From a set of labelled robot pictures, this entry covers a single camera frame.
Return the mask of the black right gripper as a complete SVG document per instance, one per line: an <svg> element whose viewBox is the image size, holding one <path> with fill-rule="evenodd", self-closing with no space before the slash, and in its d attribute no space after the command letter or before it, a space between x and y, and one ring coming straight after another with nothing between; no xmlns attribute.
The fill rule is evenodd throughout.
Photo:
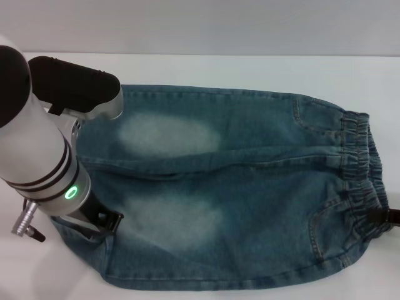
<svg viewBox="0 0 400 300"><path fill-rule="evenodd" d="M400 210L390 209L389 211L370 211L368 219L376 224L391 224L394 227L400 227Z"/></svg>

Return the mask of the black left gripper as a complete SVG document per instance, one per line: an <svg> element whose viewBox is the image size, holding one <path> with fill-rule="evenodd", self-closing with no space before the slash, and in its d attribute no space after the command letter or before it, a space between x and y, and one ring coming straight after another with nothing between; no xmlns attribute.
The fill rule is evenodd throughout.
<svg viewBox="0 0 400 300"><path fill-rule="evenodd" d="M72 213L72 218L85 233L115 234L124 214L108 210L90 191L86 200Z"/></svg>

